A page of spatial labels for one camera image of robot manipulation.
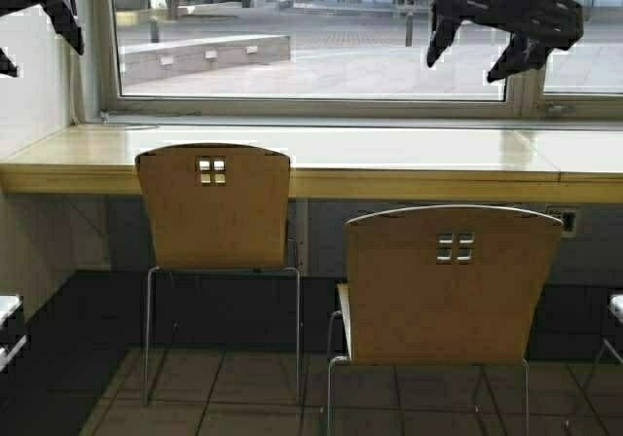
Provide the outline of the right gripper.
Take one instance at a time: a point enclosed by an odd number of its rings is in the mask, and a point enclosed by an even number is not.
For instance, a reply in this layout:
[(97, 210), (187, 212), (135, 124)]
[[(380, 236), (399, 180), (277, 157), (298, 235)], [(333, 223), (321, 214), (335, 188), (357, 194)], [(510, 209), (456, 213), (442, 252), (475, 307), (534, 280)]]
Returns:
[(573, 0), (433, 0), (431, 13), (429, 68), (453, 44), (465, 22), (512, 34), (487, 74), (489, 83), (539, 70), (554, 48), (567, 50), (584, 34), (582, 6)]

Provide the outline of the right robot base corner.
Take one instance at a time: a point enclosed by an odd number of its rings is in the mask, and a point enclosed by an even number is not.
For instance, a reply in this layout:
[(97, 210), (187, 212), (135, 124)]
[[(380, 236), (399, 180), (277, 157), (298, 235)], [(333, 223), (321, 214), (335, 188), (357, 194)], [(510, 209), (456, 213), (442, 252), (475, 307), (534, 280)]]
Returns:
[(613, 294), (608, 300), (608, 309), (612, 316), (620, 323), (623, 323), (623, 294)]

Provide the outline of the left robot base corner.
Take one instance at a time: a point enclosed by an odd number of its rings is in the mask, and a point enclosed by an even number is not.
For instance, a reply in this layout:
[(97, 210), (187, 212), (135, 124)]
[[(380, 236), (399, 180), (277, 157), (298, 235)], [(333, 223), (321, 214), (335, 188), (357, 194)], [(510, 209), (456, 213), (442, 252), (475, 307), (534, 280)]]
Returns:
[(28, 341), (21, 295), (1, 296), (1, 372), (15, 361)]

